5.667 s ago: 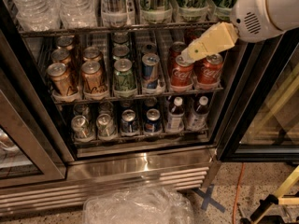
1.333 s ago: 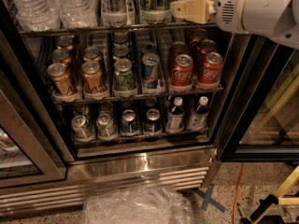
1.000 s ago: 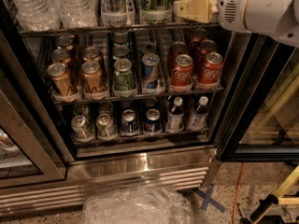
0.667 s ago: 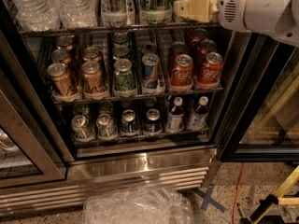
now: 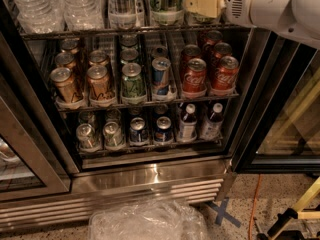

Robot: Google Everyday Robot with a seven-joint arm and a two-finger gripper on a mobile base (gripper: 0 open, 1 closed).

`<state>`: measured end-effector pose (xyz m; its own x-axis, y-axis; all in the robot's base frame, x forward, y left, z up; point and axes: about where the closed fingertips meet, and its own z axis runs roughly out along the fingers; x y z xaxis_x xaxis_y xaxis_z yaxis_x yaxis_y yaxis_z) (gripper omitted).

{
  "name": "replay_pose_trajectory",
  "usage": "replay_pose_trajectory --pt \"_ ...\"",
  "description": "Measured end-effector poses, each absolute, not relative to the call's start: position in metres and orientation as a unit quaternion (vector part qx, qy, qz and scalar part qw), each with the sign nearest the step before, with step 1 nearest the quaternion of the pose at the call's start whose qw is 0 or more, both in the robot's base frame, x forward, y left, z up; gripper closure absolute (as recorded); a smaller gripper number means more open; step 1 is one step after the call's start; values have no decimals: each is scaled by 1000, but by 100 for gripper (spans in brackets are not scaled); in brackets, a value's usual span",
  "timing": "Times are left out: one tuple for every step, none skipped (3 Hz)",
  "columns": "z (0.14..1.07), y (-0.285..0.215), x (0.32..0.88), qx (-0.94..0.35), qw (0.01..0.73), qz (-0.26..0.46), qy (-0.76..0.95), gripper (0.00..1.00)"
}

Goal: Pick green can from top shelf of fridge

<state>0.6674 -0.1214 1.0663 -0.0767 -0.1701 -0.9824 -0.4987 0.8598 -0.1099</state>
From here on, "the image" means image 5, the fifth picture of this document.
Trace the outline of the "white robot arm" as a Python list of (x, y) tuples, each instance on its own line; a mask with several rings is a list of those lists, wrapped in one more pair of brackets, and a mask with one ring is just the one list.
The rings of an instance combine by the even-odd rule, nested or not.
[(320, 49), (320, 0), (182, 0), (190, 13), (232, 24), (271, 30), (281, 37)]

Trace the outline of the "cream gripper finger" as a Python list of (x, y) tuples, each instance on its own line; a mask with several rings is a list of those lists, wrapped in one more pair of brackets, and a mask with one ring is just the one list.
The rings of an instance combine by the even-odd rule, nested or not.
[(219, 15), (218, 0), (183, 0), (183, 7), (190, 13), (216, 18)]

